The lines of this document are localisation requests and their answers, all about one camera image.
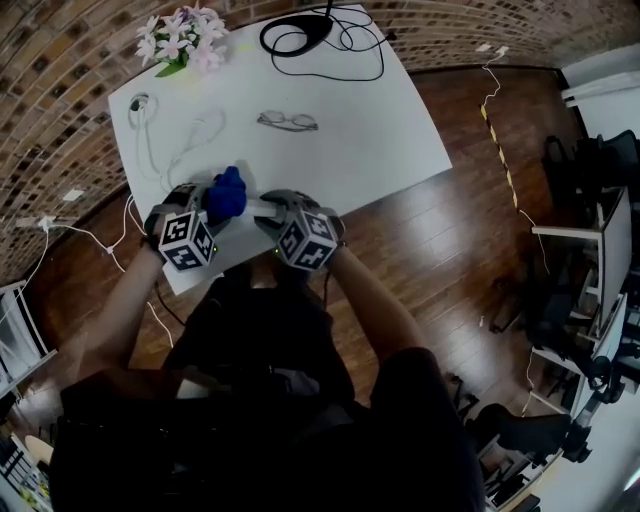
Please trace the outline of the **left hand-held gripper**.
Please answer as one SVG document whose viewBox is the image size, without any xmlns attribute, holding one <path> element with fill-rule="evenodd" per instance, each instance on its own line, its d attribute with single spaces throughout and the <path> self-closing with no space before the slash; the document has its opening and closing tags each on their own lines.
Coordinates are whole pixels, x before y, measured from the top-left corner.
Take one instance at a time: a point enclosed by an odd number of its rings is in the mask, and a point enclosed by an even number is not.
<svg viewBox="0 0 640 512">
<path fill-rule="evenodd" d="M 204 209 L 205 191 L 200 184 L 180 185 L 153 206 L 144 221 L 145 240 L 178 272 L 210 265 L 217 249 L 211 232 L 227 227 L 226 220 Z"/>
</svg>

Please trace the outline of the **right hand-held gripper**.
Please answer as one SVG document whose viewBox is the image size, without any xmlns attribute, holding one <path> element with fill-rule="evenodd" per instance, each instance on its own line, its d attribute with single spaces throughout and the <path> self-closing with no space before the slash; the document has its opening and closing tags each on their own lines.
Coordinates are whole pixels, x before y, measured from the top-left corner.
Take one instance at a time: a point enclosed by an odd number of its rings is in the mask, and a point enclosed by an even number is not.
<svg viewBox="0 0 640 512">
<path fill-rule="evenodd" d="M 290 189 L 266 192 L 260 199 L 274 204 L 283 219 L 258 217 L 255 225 L 276 242 L 276 254 L 288 266 L 316 271 L 341 244 L 344 225 L 337 213 Z"/>
</svg>

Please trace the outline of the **blue cloth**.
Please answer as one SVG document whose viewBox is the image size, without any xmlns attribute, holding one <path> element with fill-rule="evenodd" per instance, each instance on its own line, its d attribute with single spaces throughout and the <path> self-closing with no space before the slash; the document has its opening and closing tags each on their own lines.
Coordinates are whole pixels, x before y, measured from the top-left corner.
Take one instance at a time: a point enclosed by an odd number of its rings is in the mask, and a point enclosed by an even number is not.
<svg viewBox="0 0 640 512">
<path fill-rule="evenodd" d="M 226 221 L 240 216 L 246 205 L 246 184 L 236 166 L 228 166 L 223 173 L 216 175 L 202 199 L 204 210 Z"/>
</svg>

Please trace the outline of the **person's right forearm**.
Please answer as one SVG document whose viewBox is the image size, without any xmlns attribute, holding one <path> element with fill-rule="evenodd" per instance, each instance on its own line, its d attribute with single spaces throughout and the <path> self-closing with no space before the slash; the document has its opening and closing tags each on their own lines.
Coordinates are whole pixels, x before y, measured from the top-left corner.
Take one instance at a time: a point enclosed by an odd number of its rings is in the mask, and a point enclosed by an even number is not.
<svg viewBox="0 0 640 512">
<path fill-rule="evenodd" d="M 348 247 L 334 251 L 328 270 L 380 363 L 402 350 L 426 347 L 423 333 L 409 311 Z"/>
</svg>

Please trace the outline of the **person's left forearm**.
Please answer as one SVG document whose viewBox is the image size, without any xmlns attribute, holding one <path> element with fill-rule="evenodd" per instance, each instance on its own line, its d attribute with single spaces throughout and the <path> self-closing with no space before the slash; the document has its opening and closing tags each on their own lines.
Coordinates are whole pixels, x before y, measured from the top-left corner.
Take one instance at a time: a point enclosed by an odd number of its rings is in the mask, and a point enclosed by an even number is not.
<svg viewBox="0 0 640 512">
<path fill-rule="evenodd" d="M 79 380 L 103 370 L 128 368 L 146 302 L 162 266 L 158 254 L 144 243 L 89 328 L 80 358 Z"/>
</svg>

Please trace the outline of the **thin-framed eyeglasses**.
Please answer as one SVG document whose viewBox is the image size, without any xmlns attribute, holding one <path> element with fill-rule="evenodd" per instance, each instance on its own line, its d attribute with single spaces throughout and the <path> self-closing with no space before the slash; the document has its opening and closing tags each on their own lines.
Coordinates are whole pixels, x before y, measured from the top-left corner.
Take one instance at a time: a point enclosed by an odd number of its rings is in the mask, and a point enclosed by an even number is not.
<svg viewBox="0 0 640 512">
<path fill-rule="evenodd" d="M 289 115 L 276 110 L 261 112 L 257 118 L 257 122 L 264 126 L 288 132 L 308 132 L 319 129 L 316 120 L 310 115 Z"/>
</svg>

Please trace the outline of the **pink flowers in pot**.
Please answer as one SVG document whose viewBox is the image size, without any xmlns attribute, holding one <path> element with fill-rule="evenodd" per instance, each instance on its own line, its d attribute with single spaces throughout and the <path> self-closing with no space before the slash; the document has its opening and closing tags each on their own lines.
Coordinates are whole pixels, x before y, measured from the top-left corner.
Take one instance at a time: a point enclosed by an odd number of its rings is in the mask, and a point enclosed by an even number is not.
<svg viewBox="0 0 640 512">
<path fill-rule="evenodd" d="M 137 29 L 135 55 L 142 66 L 162 64 L 156 74 L 166 78 L 190 69 L 201 75 L 218 70 L 226 63 L 226 22 L 212 8 L 178 8 L 172 15 L 151 16 Z"/>
</svg>

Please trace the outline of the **black desk lamp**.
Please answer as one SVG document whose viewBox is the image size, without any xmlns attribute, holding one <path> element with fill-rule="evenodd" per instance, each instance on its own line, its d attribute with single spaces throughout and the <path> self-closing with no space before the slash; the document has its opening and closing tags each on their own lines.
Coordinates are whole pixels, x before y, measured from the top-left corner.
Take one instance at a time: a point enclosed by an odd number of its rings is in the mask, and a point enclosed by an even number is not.
<svg viewBox="0 0 640 512">
<path fill-rule="evenodd" d="M 260 31 L 259 42 L 261 47 L 274 57 L 293 58 L 301 56 L 320 43 L 324 42 L 333 28 L 333 20 L 330 18 L 331 9 L 334 0 L 327 0 L 326 8 L 321 15 L 296 14 L 290 17 L 277 19 L 267 23 Z M 266 35 L 272 29 L 279 27 L 293 27 L 298 29 L 298 34 L 305 37 L 305 43 L 295 50 L 278 50 L 277 43 L 274 42 L 269 46 L 266 41 Z"/>
</svg>

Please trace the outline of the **person's body in black clothing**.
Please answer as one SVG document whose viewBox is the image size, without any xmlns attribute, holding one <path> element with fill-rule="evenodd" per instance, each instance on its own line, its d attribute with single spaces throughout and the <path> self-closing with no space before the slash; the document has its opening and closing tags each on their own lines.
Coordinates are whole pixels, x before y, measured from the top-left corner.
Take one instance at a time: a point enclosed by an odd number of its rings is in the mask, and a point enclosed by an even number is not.
<svg viewBox="0 0 640 512">
<path fill-rule="evenodd" d="M 484 512 L 476 452 L 433 353 L 379 366 L 355 391 L 320 298 L 293 272 L 217 280 L 160 371 L 198 372 L 235 397 L 213 423 L 99 426 L 62 414 L 54 512 L 291 512 L 353 506 Z"/>
</svg>

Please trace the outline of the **white metal shelf rack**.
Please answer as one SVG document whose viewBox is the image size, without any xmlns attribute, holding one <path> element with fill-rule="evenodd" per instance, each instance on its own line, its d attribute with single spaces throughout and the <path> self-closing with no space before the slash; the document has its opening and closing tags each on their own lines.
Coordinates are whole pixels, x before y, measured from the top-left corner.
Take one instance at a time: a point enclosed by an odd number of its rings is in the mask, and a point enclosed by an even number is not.
<svg viewBox="0 0 640 512">
<path fill-rule="evenodd" d="M 23 296 L 27 281 L 0 287 L 0 399 L 18 390 L 56 354 L 49 350 Z"/>
</svg>

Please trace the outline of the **yellow black striped tape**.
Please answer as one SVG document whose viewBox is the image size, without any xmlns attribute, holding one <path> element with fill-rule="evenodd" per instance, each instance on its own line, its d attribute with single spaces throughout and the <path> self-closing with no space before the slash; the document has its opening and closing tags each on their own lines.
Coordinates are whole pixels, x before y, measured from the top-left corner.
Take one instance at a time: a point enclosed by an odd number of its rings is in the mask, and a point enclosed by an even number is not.
<svg viewBox="0 0 640 512">
<path fill-rule="evenodd" d="M 511 193 L 511 198 L 512 198 L 514 209 L 516 211 L 519 211 L 519 203 L 518 203 L 517 192 L 516 192 L 515 187 L 513 185 L 512 174 L 511 174 L 511 171 L 509 169 L 508 163 L 506 161 L 506 157 L 505 157 L 503 148 L 502 148 L 502 146 L 500 144 L 500 141 L 498 139 L 497 133 L 496 133 L 494 127 L 493 127 L 493 124 L 492 124 L 492 122 L 491 122 L 491 120 L 490 120 L 490 118 L 489 118 L 489 116 L 487 114 L 486 106 L 484 104 L 480 105 L 479 106 L 479 110 L 480 110 L 481 116 L 482 116 L 482 118 L 483 118 L 483 120 L 484 120 L 484 122 L 485 122 L 485 124 L 487 126 L 487 129 L 489 131 L 490 138 L 491 138 L 491 140 L 493 141 L 493 143 L 494 143 L 494 145 L 496 147 L 497 154 L 498 154 L 498 159 L 499 159 L 499 161 L 501 163 L 501 166 L 502 166 L 502 168 L 504 170 L 507 186 L 508 186 L 508 188 L 510 190 L 510 193 Z"/>
</svg>

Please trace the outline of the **black office chair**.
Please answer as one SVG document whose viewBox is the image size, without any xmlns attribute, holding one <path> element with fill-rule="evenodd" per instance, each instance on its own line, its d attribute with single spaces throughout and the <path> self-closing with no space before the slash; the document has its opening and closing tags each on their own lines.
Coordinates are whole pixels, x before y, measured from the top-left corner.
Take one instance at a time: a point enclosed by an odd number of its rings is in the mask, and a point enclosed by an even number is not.
<svg viewBox="0 0 640 512">
<path fill-rule="evenodd" d="M 522 417 L 495 403 L 469 419 L 465 429 L 478 452 L 496 441 L 503 449 L 532 455 L 536 465 L 558 452 L 577 463 L 584 462 L 592 453 L 587 443 L 591 427 L 579 425 L 567 414 Z"/>
<path fill-rule="evenodd" d="M 595 199 L 602 188 L 626 187 L 632 203 L 640 203 L 640 139 L 625 130 L 604 140 L 577 141 L 570 158 L 559 138 L 549 136 L 544 144 L 542 165 L 556 207 L 577 198 Z"/>
</svg>

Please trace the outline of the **white office desk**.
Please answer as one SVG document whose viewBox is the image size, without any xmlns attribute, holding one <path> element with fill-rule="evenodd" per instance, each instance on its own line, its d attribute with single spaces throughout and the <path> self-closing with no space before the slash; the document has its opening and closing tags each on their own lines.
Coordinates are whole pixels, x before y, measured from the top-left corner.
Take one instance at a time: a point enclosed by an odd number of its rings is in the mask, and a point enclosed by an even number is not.
<svg viewBox="0 0 640 512">
<path fill-rule="evenodd" d="M 628 189 L 603 191 L 596 205 L 596 225 L 591 228 L 534 226 L 531 232 L 542 238 L 560 238 L 579 244 L 589 266 L 576 310 L 570 317 L 591 321 L 579 335 L 596 349 L 608 345 L 609 332 L 622 314 L 621 290 L 632 261 L 632 219 Z"/>
</svg>

